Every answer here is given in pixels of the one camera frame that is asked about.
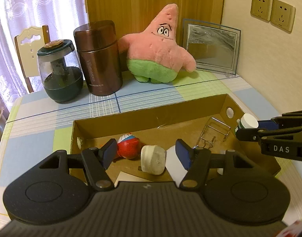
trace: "chair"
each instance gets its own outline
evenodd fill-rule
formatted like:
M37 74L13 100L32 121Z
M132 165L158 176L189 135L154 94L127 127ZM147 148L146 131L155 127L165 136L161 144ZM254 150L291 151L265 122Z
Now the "chair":
M28 91L33 92L29 77L39 76L37 51L50 42L49 27L43 25L42 27L25 28L22 33L14 38L14 41Z

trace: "wall socket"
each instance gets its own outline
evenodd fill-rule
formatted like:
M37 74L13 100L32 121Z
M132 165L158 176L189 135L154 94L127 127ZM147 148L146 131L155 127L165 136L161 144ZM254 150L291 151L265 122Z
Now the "wall socket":
M252 0L251 15L270 20L272 0Z
M291 32L294 21L295 7L279 0L273 0L270 22Z

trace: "tablecloth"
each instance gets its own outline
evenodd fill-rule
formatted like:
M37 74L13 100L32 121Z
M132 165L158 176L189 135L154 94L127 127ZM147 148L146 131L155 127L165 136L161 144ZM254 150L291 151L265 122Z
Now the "tablecloth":
M228 93L246 113L264 120L279 113L239 76L226 77L205 71L180 72L169 84L139 83L123 72L123 87L116 93L98 97L86 85L75 100L58 104L46 92L18 98L10 112L0 143L0 228L9 222L3 205L8 184L51 152L70 152L72 124L76 119L98 117ZM302 164L278 158L282 170L277 177L289 188L291 202L286 222L302 219Z

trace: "glass jar with dark liquid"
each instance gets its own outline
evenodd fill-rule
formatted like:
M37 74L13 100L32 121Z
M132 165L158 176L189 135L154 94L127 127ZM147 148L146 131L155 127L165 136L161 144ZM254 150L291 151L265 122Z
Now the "glass jar with dark liquid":
M51 99L66 102L80 94L83 74L71 40L56 40L37 52L42 84Z

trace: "dark liquid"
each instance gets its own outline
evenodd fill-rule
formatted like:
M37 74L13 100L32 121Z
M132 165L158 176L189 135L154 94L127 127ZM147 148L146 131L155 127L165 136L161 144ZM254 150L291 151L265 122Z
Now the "dark liquid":
M77 67L66 67L64 75L51 73L46 77L44 88L49 97L57 102L75 98L83 88L83 75Z

